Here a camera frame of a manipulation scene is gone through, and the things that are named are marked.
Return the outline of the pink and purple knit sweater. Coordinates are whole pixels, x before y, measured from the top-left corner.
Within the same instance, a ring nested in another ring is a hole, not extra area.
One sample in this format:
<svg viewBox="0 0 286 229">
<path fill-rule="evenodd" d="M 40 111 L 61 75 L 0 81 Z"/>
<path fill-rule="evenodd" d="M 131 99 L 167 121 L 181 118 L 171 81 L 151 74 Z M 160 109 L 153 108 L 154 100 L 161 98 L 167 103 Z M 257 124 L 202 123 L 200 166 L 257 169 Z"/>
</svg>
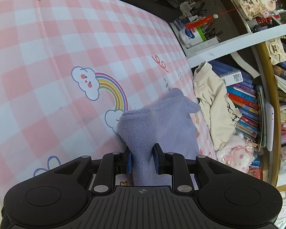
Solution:
<svg viewBox="0 0 286 229">
<path fill-rule="evenodd" d="M 199 111 L 197 103 L 173 88 L 156 102 L 122 114 L 117 132 L 133 156 L 134 185 L 171 184 L 169 175 L 156 173 L 152 156 L 155 144 L 163 152 L 182 154 L 186 159 L 199 155 L 198 131 L 191 118 Z"/>
</svg>

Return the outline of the white pink bunny plush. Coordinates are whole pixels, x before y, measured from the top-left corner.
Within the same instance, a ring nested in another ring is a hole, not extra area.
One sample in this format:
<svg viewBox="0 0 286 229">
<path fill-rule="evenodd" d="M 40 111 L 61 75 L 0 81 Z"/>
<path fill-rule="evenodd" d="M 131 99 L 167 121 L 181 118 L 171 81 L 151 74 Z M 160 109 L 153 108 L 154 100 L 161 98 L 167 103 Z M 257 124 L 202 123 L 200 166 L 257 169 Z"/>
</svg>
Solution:
<svg viewBox="0 0 286 229">
<path fill-rule="evenodd" d="M 254 158 L 254 146 L 251 139 L 245 139 L 242 133 L 233 135 L 229 141 L 216 151 L 219 162 L 238 171 L 247 173 Z"/>
</svg>

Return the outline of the cream canvas tote bag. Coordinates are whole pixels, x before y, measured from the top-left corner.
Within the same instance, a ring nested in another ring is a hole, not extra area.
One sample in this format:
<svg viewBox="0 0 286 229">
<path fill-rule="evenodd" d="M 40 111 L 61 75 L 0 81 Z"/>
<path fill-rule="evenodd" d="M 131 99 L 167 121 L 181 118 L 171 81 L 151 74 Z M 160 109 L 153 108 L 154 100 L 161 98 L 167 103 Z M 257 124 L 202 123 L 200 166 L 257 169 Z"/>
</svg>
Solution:
<svg viewBox="0 0 286 229">
<path fill-rule="evenodd" d="M 215 150 L 232 137 L 242 114 L 228 97 L 224 81 L 204 62 L 194 71 L 193 86 Z"/>
</svg>

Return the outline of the row of colourful books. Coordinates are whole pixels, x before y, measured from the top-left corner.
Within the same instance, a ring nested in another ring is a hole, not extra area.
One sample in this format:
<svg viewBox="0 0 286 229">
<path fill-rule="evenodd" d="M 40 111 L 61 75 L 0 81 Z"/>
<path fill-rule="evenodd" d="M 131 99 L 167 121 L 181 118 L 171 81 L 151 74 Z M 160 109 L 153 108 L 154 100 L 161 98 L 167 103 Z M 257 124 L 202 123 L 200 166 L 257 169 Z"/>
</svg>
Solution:
<svg viewBox="0 0 286 229">
<path fill-rule="evenodd" d="M 226 85 L 228 97 L 241 113 L 235 132 L 243 134 L 246 140 L 252 142 L 254 150 L 260 151 L 266 146 L 262 86 L 254 85 L 253 77 L 244 70 L 218 60 L 212 60 L 210 64 L 218 76 L 224 77 L 232 74 L 236 78 L 232 84 Z"/>
</svg>

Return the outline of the white Clarins box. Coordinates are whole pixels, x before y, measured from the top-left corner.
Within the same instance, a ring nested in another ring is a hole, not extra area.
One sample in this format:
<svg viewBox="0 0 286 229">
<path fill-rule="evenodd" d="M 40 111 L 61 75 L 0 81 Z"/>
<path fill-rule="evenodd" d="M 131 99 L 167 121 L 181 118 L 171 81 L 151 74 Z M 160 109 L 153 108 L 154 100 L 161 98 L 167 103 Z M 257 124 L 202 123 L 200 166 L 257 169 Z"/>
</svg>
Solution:
<svg viewBox="0 0 286 229">
<path fill-rule="evenodd" d="M 220 75 L 220 77 L 223 80 L 225 86 L 231 86 L 243 82 L 243 76 L 239 70 L 227 72 Z"/>
</svg>

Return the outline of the pink checkered cartoon mat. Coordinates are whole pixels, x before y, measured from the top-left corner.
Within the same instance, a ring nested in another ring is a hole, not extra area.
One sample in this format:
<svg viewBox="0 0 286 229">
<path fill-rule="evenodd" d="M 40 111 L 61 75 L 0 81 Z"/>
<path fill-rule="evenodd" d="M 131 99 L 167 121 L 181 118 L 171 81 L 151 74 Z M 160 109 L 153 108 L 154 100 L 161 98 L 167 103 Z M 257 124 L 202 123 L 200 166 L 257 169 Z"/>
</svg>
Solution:
<svg viewBox="0 0 286 229">
<path fill-rule="evenodd" d="M 171 27 L 118 0 L 0 0 L 0 199 L 82 155 L 122 150 L 119 116 L 193 75 Z"/>
</svg>

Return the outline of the red tassel ornament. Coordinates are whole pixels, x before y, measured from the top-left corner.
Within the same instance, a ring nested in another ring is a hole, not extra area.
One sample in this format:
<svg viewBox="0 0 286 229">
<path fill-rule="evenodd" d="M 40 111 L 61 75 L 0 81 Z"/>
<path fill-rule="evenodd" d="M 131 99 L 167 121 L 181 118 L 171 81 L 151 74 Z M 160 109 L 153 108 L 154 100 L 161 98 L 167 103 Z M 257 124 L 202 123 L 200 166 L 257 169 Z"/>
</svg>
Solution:
<svg viewBox="0 0 286 229">
<path fill-rule="evenodd" d="M 230 9 L 230 10 L 220 12 L 219 14 L 213 14 L 212 16 L 205 17 L 204 19 L 201 19 L 199 21 L 188 23 L 185 25 L 185 27 L 187 29 L 193 29 L 193 28 L 201 27 L 201 26 L 205 25 L 206 23 L 208 23 L 212 20 L 218 19 L 220 15 L 224 15 L 224 14 L 230 13 L 230 12 L 238 10 L 238 9 L 239 9 L 239 7 L 236 7 L 234 9 Z"/>
</svg>

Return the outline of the white bookshelf frame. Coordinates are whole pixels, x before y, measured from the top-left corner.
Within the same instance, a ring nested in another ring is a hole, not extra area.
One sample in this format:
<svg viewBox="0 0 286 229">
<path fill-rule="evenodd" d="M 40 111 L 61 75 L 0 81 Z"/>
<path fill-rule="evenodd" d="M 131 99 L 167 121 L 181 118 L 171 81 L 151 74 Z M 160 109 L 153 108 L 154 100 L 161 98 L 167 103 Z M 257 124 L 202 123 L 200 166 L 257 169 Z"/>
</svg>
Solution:
<svg viewBox="0 0 286 229">
<path fill-rule="evenodd" d="M 210 14 L 231 10 L 220 15 L 214 22 L 217 31 L 223 31 L 221 42 L 218 44 L 205 44 L 203 47 L 197 45 L 186 48 L 183 42 L 179 42 L 190 67 L 196 67 L 204 61 L 244 51 L 266 40 L 286 35 L 286 24 L 275 26 L 267 30 L 253 33 L 241 12 L 236 9 L 234 0 L 206 0 L 207 11 Z"/>
</svg>

